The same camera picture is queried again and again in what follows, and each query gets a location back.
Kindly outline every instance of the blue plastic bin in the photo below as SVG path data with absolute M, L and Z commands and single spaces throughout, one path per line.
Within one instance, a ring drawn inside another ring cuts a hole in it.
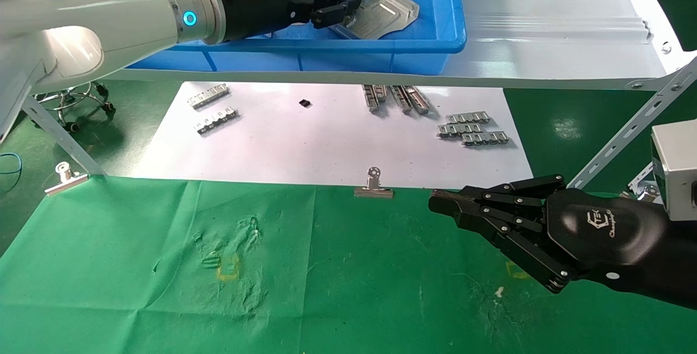
M 438 75 L 451 53 L 462 51 L 461 0 L 414 0 L 419 17 L 400 32 L 376 40 L 344 39 L 311 24 L 259 37 L 208 46 L 179 44 L 130 69 L 177 71 L 354 71 Z

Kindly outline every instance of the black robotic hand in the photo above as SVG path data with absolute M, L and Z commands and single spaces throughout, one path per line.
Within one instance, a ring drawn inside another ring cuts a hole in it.
M 274 32 L 294 23 L 317 29 L 343 22 L 362 0 L 222 0 L 225 41 Z
M 552 175 L 435 190 L 429 208 L 480 233 L 555 294 L 588 279 L 697 309 L 697 222 L 672 222 L 662 205 L 567 190 Z

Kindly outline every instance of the yellow marking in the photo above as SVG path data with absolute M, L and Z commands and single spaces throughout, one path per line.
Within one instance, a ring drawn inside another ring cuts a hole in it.
M 216 270 L 216 278 L 218 280 L 222 280 L 223 282 L 227 282 L 228 280 L 237 280 L 240 277 L 240 264 L 242 263 L 242 260 L 240 260 L 239 255 L 235 254 L 232 260 L 228 263 L 228 266 L 232 264 L 232 273 L 230 274 L 223 274 L 222 273 L 222 268 L 223 265 L 225 264 L 222 258 L 220 259 L 220 263 L 218 265 L 218 268 Z
M 512 261 L 506 262 L 506 271 L 508 271 L 508 276 L 512 277 L 513 279 L 530 279 L 531 276 L 528 275 L 528 273 L 525 271 L 513 272 L 513 267 L 518 269 L 520 268 L 516 265 L 516 263 L 513 263 Z

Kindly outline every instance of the gray box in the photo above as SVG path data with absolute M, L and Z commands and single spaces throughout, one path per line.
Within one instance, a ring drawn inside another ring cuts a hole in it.
M 697 120 L 653 126 L 654 176 L 672 221 L 697 220 Z

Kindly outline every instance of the black cable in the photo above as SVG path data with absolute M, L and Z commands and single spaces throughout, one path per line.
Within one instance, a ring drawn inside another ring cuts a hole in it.
M 12 184 L 12 187 L 10 187 L 7 191 L 3 192 L 3 193 L 7 193 L 7 192 L 13 190 L 13 188 L 17 187 L 17 184 L 20 182 L 20 178 L 22 177 L 22 158 L 20 158 L 20 156 L 15 154 L 14 152 L 5 152 L 5 153 L 0 154 L 0 158 L 2 158 L 3 156 L 14 156 L 15 158 L 17 158 L 17 170 L 12 170 L 12 171 L 7 171 L 7 172 L 0 171 L 0 175 L 10 175 L 10 174 L 19 173 L 19 175 L 17 176 L 17 180 L 15 180 L 15 183 Z

